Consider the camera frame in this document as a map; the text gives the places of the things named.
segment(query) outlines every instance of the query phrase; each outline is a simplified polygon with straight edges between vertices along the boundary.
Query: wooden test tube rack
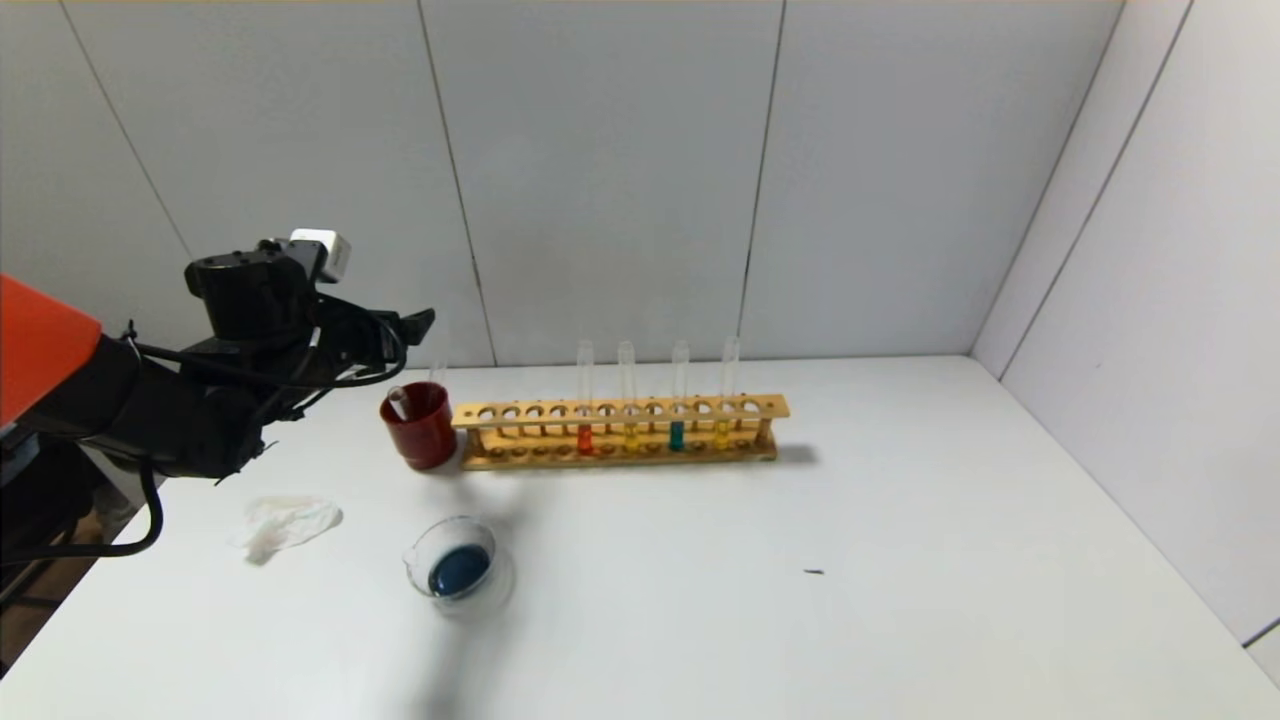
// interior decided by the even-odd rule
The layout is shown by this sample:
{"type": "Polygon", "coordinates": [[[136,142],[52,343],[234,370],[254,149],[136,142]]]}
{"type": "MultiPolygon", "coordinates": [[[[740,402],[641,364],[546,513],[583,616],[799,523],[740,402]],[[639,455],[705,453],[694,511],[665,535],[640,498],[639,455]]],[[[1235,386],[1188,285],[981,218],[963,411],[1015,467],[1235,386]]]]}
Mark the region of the wooden test tube rack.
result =
{"type": "Polygon", "coordinates": [[[453,411],[453,427],[467,432],[462,469],[776,460],[778,447],[773,442],[772,423],[791,416],[781,395],[739,395],[723,401],[692,396],[684,404],[672,397],[637,398],[634,415],[625,414],[625,406],[622,400],[596,400],[590,415],[579,415],[576,402],[566,400],[458,405],[453,411]],[[671,450],[671,423],[681,420],[685,423],[684,450],[671,450]],[[727,424],[727,438],[717,438],[719,421],[727,424]],[[577,428],[584,424],[591,425],[590,454],[579,452],[577,428]],[[627,450],[625,442],[627,424],[636,432],[634,451],[627,450]]]}

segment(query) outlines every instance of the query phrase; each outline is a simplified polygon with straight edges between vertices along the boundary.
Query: red mug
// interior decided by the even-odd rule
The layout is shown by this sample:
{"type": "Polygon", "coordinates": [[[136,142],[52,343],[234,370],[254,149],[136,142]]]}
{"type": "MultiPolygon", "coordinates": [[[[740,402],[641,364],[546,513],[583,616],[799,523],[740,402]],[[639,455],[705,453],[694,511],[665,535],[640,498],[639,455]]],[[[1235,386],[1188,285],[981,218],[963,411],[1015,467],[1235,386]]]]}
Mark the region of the red mug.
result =
{"type": "Polygon", "coordinates": [[[458,447],[448,391],[435,383],[410,383],[402,388],[408,395],[408,420],[401,419],[390,400],[384,398],[378,409],[392,433],[396,450],[415,470],[442,465],[453,457],[453,451],[458,447]]]}

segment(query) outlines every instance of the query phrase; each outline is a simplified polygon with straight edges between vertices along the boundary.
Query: white table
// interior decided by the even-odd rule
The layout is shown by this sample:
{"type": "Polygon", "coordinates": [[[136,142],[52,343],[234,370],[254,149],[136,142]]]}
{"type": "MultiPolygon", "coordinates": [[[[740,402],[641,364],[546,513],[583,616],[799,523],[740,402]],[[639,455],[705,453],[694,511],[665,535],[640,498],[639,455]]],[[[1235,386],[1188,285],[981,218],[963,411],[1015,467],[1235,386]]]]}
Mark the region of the white table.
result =
{"type": "MultiPolygon", "coordinates": [[[[641,368],[641,392],[667,373],[641,368]]],[[[776,464],[420,475],[376,418],[385,388],[335,392],[221,487],[166,483],[160,542],[92,569],[0,682],[0,717],[1280,717],[1280,691],[972,360],[741,377],[791,404],[776,464]],[[280,493],[346,518],[247,565],[225,537],[280,493]],[[457,512],[497,519],[518,569],[476,626],[401,564],[457,512]]],[[[561,397],[575,370],[449,386],[561,397]]]]}

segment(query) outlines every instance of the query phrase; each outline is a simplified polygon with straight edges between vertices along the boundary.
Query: tissue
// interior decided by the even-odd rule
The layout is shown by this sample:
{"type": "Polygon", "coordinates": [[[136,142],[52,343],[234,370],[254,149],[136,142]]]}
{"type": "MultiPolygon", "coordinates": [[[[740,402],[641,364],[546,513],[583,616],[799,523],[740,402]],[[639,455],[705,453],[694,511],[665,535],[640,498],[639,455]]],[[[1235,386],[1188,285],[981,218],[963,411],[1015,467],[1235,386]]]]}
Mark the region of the tissue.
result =
{"type": "Polygon", "coordinates": [[[244,506],[244,523],[230,543],[244,548],[244,560],[261,565],[273,555],[302,544],[342,521],[342,510],[323,497],[259,497],[244,506]]]}

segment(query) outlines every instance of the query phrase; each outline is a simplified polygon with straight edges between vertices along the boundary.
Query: teal liquid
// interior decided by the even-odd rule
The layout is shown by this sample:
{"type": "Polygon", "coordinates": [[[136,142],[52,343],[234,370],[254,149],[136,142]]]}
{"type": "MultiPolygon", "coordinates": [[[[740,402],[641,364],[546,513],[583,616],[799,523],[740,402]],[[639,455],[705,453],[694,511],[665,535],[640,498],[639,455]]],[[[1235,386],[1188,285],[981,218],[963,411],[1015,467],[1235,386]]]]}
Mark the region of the teal liquid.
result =
{"type": "Polygon", "coordinates": [[[671,445],[669,447],[676,452],[685,450],[685,423],[672,423],[671,424],[671,445]]]}
{"type": "Polygon", "coordinates": [[[465,544],[448,552],[428,575],[426,584],[439,597],[466,592],[489,570],[489,553],[479,544],[465,544]]]}

